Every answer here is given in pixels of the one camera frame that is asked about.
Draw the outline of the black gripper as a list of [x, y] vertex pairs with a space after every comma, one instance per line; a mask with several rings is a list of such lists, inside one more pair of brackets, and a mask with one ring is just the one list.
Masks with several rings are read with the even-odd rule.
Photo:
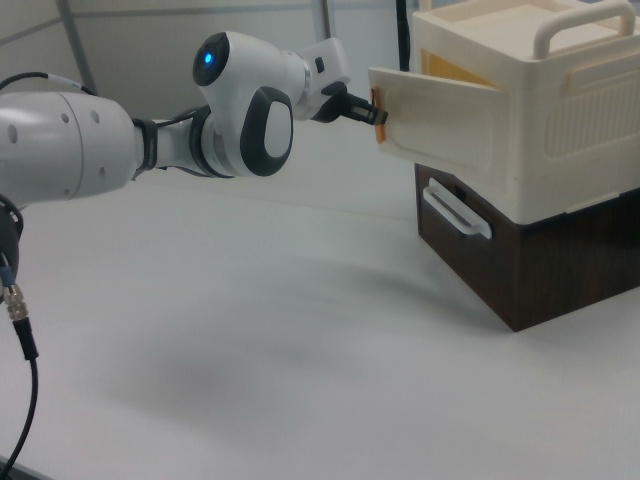
[[313, 121], [331, 123], [341, 116], [363, 122], [368, 125], [379, 126], [386, 123], [388, 112], [375, 109], [366, 99], [348, 93], [344, 82], [334, 82], [321, 90], [325, 97], [318, 112], [312, 117]]

